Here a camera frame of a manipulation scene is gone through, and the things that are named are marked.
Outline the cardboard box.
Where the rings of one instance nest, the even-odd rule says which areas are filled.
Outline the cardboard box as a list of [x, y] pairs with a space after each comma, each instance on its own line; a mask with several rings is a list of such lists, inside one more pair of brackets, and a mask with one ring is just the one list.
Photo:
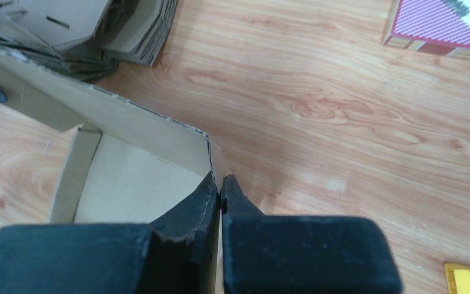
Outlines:
[[[76, 129], [47, 224], [148, 224], [209, 173], [220, 220], [229, 168], [206, 133], [4, 47], [0, 89], [8, 107], [59, 131]], [[219, 221], [217, 233], [219, 241]]]

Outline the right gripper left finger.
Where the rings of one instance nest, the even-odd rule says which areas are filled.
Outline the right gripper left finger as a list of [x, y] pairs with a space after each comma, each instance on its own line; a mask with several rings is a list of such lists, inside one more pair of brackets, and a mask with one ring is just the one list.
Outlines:
[[148, 224], [0, 229], [0, 293], [214, 293], [218, 192], [212, 173]]

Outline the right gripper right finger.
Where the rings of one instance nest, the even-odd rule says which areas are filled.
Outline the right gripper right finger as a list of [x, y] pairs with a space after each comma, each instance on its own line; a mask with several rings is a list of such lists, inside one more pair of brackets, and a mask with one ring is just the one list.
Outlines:
[[225, 293], [401, 293], [386, 236], [356, 216], [266, 215], [236, 177], [220, 194]]

